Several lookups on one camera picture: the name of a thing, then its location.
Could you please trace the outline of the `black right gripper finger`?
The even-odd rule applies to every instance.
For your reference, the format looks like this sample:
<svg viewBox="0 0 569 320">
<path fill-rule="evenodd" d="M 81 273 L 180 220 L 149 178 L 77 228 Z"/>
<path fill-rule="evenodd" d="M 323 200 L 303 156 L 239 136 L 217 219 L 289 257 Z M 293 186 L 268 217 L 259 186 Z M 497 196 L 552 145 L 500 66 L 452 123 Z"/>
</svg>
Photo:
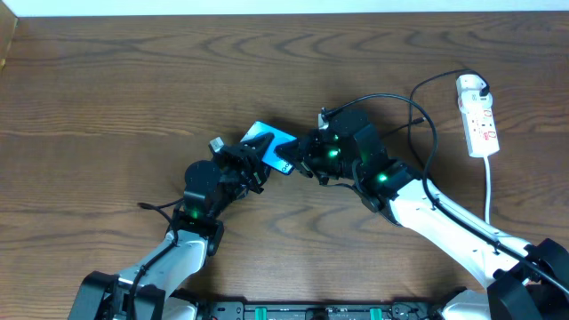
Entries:
<svg viewBox="0 0 569 320">
<path fill-rule="evenodd" d="M 293 167 L 296 171 L 298 171 L 302 176 L 306 177 L 306 178 L 312 178 L 314 176 L 314 173 L 311 171 L 311 169 L 309 168 L 309 166 L 307 165 L 307 163 L 304 160 L 294 160 L 293 161 Z"/>
<path fill-rule="evenodd" d="M 300 138 L 276 147 L 276 154 L 293 167 L 308 166 L 311 138 Z"/>
</svg>

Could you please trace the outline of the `blue Galaxy smartphone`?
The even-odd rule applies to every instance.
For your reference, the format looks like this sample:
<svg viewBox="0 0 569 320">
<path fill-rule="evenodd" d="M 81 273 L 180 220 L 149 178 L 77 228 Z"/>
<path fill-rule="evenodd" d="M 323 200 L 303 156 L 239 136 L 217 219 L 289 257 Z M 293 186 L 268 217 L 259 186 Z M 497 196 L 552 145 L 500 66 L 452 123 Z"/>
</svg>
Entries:
<svg viewBox="0 0 569 320">
<path fill-rule="evenodd" d="M 268 145 L 268 150 L 264 154 L 262 162 L 284 175 L 291 174 L 293 172 L 293 165 L 281 158 L 276 153 L 276 148 L 283 144 L 295 141 L 297 138 L 268 124 L 264 124 L 261 121 L 256 121 L 246 132 L 241 141 L 252 140 L 260 137 L 264 133 L 272 133 L 274 138 Z"/>
</svg>

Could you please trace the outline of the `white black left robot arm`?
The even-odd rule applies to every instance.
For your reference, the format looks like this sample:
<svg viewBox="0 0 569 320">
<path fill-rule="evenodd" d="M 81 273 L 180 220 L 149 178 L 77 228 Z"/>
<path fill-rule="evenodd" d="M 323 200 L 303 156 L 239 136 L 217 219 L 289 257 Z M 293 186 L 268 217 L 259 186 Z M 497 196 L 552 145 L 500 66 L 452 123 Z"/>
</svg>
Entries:
<svg viewBox="0 0 569 320">
<path fill-rule="evenodd" d="M 70 318 L 196 319 L 197 304 L 176 291 L 217 252 L 224 233 L 220 214 L 249 192 L 262 192 L 270 172 L 262 158 L 274 138 L 266 132 L 234 146 L 212 140 L 212 158 L 194 162 L 185 172 L 183 196 L 165 217 L 169 228 L 163 242 L 114 275 L 88 275 Z"/>
</svg>

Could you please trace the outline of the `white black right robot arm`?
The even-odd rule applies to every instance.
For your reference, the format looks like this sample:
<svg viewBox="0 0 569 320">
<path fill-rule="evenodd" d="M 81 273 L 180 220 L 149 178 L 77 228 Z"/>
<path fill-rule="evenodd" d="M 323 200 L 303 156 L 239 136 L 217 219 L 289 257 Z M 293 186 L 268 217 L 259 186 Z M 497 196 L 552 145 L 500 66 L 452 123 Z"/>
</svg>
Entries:
<svg viewBox="0 0 569 320">
<path fill-rule="evenodd" d="M 534 245 L 479 219 L 403 161 L 388 156 L 360 110 L 320 116 L 303 138 L 276 147 L 301 174 L 325 185 L 351 179 L 362 203 L 409 228 L 461 264 L 484 287 L 463 290 L 431 311 L 440 319 L 566 319 L 568 252 L 547 238 Z"/>
</svg>

